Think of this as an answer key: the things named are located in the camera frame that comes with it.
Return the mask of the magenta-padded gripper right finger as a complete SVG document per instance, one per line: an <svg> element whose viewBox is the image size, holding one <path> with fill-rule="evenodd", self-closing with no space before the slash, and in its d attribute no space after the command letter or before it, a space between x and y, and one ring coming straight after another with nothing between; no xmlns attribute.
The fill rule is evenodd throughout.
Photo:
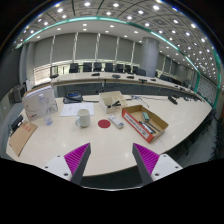
<svg viewBox="0 0 224 224"><path fill-rule="evenodd" d="M133 144L132 153L144 185L182 169L168 154L158 155L137 143Z"/></svg>

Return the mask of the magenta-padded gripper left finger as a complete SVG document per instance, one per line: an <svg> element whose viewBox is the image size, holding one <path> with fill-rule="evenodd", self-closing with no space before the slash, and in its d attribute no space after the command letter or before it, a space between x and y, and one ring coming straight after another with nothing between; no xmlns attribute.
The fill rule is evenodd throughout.
<svg viewBox="0 0 224 224"><path fill-rule="evenodd" d="M65 155L52 158L43 170L79 185L91 154L89 143L79 146Z"/></svg>

